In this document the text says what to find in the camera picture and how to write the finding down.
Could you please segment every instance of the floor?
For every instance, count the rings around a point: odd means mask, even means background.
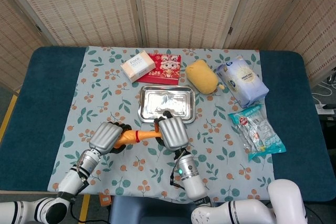
[[[312,90],[313,97],[315,100],[321,100],[323,98],[327,98],[326,102],[333,101],[336,103],[336,91],[332,92],[333,89],[336,89],[336,84],[332,86],[328,86],[325,83],[321,83],[319,86]],[[3,130],[8,122],[10,114],[12,112],[12,107],[14,106],[15,99],[12,100],[12,95],[7,91],[0,87],[0,124],[4,119],[4,124],[2,125],[1,130]],[[331,150],[330,152],[331,159],[333,160],[333,164],[336,167],[336,150]],[[1,194],[0,193],[0,202],[7,201],[34,201],[44,197],[54,197],[55,195],[46,195],[46,194]],[[308,208],[307,216],[309,224],[331,224],[336,220],[336,200],[333,202],[328,202],[324,204],[306,204],[311,210],[313,210],[323,222],[319,220],[316,214],[314,214]],[[76,200],[76,204],[74,206],[74,215],[78,218],[80,216],[81,220],[97,220],[103,219],[108,220],[109,211],[107,207],[101,207],[99,196],[91,195],[91,196],[78,196]],[[70,213],[67,214],[63,223],[75,224],[78,221],[74,220]]]

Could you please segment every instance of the table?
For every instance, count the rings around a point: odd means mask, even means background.
[[[0,146],[1,190],[47,189],[84,52],[45,47],[32,55]],[[268,119],[287,148],[273,156],[275,178],[296,182],[304,200],[333,199],[336,180],[301,56],[261,51],[260,60],[270,89],[265,101]]]

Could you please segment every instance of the orange toy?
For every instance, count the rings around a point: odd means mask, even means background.
[[[161,132],[134,131],[134,130],[125,131],[124,133],[121,134],[121,137],[114,145],[114,148],[118,149],[123,144],[136,144],[139,143],[141,140],[152,137],[162,137]]]

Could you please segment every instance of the plastic bag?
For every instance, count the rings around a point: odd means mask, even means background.
[[[243,140],[244,147],[249,150],[249,161],[256,156],[286,151],[281,139],[268,120],[264,118],[260,109],[259,104],[241,112],[229,114]]]

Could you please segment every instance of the robotic hand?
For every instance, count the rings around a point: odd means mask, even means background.
[[[267,208],[256,199],[230,201],[219,207],[211,207],[210,198],[202,184],[193,156],[186,151],[188,136],[180,117],[173,118],[169,111],[155,120],[163,139],[156,138],[171,152],[175,152],[175,167],[181,176],[183,187],[173,182],[171,185],[184,189],[197,208],[191,219],[193,224],[305,224],[306,211],[299,187],[292,181],[277,179],[268,186],[273,209]]]
[[[100,162],[100,156],[110,152],[120,152],[120,149],[115,150],[113,147],[121,133],[130,129],[129,125],[102,123],[90,141],[90,149],[81,154],[77,164],[59,184],[56,199],[43,198],[35,202],[0,203],[0,223],[24,224],[28,221],[39,221],[45,224],[60,223],[69,207],[72,207],[75,202],[75,197],[89,185],[87,179]]]

